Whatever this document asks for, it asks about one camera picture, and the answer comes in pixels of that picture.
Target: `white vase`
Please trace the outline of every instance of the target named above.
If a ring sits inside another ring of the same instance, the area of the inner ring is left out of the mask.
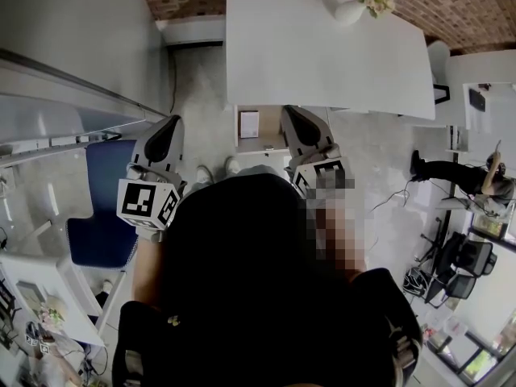
[[[358,0],[342,3],[335,10],[335,18],[343,26],[351,26],[364,13],[367,6]]]

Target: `desk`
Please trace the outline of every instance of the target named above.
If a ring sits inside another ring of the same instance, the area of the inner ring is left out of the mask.
[[[227,0],[227,98],[234,105],[346,107],[434,119],[430,60],[420,29],[351,0]]]
[[[82,271],[70,256],[50,258],[0,253],[0,269],[16,302],[37,321],[35,313],[24,301],[16,283],[35,284],[44,298],[59,298],[67,307],[62,335],[83,343],[104,346],[98,329],[88,315],[99,316],[102,308],[86,282]]]

